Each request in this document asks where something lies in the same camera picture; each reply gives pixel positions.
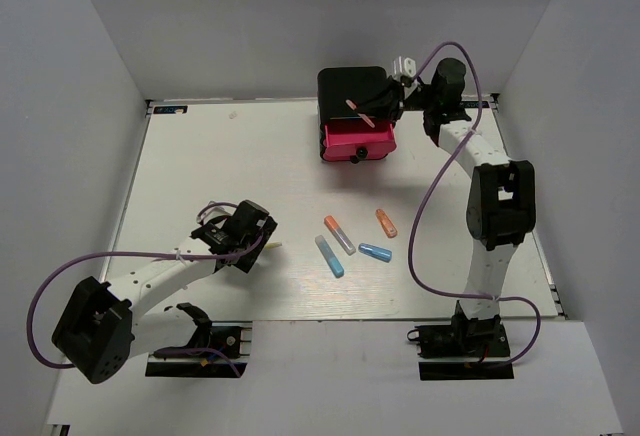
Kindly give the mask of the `orange pen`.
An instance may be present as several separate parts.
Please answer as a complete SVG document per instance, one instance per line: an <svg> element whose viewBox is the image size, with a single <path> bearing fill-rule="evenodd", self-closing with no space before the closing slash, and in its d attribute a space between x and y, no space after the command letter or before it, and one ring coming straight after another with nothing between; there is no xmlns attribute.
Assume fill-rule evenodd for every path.
<svg viewBox="0 0 640 436"><path fill-rule="evenodd" d="M369 116L367 116L366 114L362 113L356 107L356 104L352 100L346 99L345 103L348 106L348 108L350 110L352 110L360 119L362 119L369 127L371 127L371 128L375 127L375 123L373 122L373 120Z"/></svg>

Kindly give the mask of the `pink drawer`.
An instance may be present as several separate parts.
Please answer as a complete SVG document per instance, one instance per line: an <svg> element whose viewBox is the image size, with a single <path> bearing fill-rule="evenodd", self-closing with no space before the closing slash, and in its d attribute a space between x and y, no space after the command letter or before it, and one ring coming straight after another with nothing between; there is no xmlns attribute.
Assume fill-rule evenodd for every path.
<svg viewBox="0 0 640 436"><path fill-rule="evenodd" d="M361 161L381 160L396 150L393 125L375 121L369 127L361 119L331 120L321 130L320 151L324 148L354 148Z"/></svg>
<svg viewBox="0 0 640 436"><path fill-rule="evenodd" d="M357 150L354 148L324 148L320 151L320 157L323 161L328 163L350 162L358 164L361 161L357 155Z"/></svg>

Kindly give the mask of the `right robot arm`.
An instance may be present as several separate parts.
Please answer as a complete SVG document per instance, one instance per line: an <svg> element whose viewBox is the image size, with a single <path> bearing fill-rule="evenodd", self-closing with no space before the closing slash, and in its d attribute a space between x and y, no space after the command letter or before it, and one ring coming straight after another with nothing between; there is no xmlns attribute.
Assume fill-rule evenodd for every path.
<svg viewBox="0 0 640 436"><path fill-rule="evenodd" d="M420 110L432 142L447 152L470 178L466 225L473 239L467 283L457 297L461 319L451 330L453 346L472 355L488 341L499 318L499 299L509 263L536 223L535 170L527 160L513 160L478 130L462 104L466 65L441 60L430 83L422 82L416 62L398 58L388 84L377 95L355 104L368 116L391 122L404 111Z"/></svg>

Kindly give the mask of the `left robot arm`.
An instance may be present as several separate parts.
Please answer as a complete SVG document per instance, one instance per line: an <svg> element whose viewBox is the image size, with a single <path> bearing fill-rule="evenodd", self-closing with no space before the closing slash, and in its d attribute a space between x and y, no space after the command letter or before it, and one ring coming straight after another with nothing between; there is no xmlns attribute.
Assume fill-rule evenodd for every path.
<svg viewBox="0 0 640 436"><path fill-rule="evenodd" d="M217 326L189 302L171 303L190 284L234 267L251 270L277 223L244 200L232 213L201 219L169 253L141 253L147 265L100 282L87 277L74 288L52 335L53 344L92 384L118 372L131 357L202 358L228 364L240 355L242 327Z"/></svg>

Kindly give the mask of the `black drawer cabinet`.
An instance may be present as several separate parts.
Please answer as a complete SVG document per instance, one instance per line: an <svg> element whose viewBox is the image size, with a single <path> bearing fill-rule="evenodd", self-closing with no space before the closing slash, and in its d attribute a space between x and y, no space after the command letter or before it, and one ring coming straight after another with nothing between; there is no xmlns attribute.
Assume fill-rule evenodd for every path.
<svg viewBox="0 0 640 436"><path fill-rule="evenodd" d="M387 74L379 66L325 68L317 75L319 151L321 130L331 120L360 119L345 103L363 102L386 85Z"/></svg>

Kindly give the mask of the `blue highlighter clear cap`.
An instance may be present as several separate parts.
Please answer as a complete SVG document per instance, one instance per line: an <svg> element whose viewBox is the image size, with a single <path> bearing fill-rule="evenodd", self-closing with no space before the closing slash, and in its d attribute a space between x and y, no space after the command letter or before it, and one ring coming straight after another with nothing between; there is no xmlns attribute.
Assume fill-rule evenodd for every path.
<svg viewBox="0 0 640 436"><path fill-rule="evenodd" d="M329 246L328 242L322 235L318 235L314 239L316 247L320 251L330 271L336 278L344 276L344 268L337 256Z"/></svg>

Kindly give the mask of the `orange cap white highlighter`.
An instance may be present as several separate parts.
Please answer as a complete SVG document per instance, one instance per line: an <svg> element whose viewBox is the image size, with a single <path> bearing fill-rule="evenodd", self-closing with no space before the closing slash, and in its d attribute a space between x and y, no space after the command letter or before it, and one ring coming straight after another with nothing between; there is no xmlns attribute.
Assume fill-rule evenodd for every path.
<svg viewBox="0 0 640 436"><path fill-rule="evenodd" d="M347 255L351 256L356 252L354 244L333 216L325 216L324 224Z"/></svg>

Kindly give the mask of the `left logo sticker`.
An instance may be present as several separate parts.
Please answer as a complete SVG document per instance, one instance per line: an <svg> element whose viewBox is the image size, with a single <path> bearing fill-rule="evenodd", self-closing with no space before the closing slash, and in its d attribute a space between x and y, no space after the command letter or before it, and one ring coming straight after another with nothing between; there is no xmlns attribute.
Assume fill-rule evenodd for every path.
<svg viewBox="0 0 640 436"><path fill-rule="evenodd" d="M187 111L187 105L155 106L153 108L153 114L160 115L185 114Z"/></svg>

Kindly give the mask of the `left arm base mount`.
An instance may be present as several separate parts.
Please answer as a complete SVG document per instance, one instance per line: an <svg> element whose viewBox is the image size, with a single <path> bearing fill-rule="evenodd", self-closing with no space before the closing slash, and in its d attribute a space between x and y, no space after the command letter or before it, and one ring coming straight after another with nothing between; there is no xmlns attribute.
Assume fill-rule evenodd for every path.
<svg viewBox="0 0 640 436"><path fill-rule="evenodd" d="M236 379L248 365L252 324L213 322L201 325L188 343L151 353L145 376L159 378Z"/></svg>

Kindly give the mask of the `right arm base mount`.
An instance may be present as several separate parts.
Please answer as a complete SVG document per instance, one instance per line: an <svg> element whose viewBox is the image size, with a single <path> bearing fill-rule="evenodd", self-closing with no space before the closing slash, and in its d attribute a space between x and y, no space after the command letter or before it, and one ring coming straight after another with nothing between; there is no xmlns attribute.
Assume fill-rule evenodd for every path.
<svg viewBox="0 0 640 436"><path fill-rule="evenodd" d="M503 324L496 336L469 344L456 339L451 325L420 325L407 333L417 346L421 381L497 381L514 378Z"/></svg>

